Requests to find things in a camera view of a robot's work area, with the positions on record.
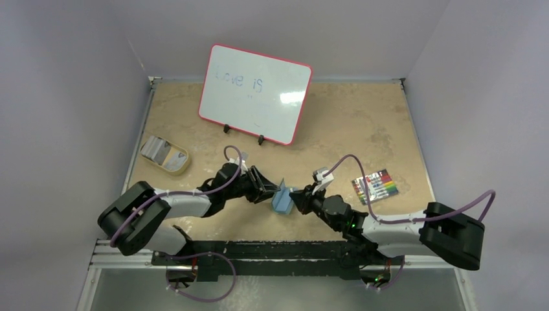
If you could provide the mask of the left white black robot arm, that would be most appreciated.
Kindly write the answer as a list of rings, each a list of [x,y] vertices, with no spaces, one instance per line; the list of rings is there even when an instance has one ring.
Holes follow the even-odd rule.
[[[193,190],[168,191],[145,181],[131,186],[98,217],[97,224],[110,245],[130,256],[142,249],[167,253],[178,265],[191,261],[191,239],[180,227],[163,227],[165,219],[207,218],[220,212],[227,201],[245,198],[260,203],[272,198],[280,187],[251,166],[225,163],[212,178]]]

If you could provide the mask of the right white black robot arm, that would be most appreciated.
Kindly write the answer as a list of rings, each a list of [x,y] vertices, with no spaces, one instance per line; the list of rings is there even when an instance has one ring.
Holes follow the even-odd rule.
[[[355,244],[373,264],[407,255],[440,257],[463,270],[480,268],[484,224],[438,202],[408,214],[400,223],[396,215],[373,217],[352,209],[339,195],[313,192],[310,186],[289,194],[298,211],[313,213],[343,239]]]

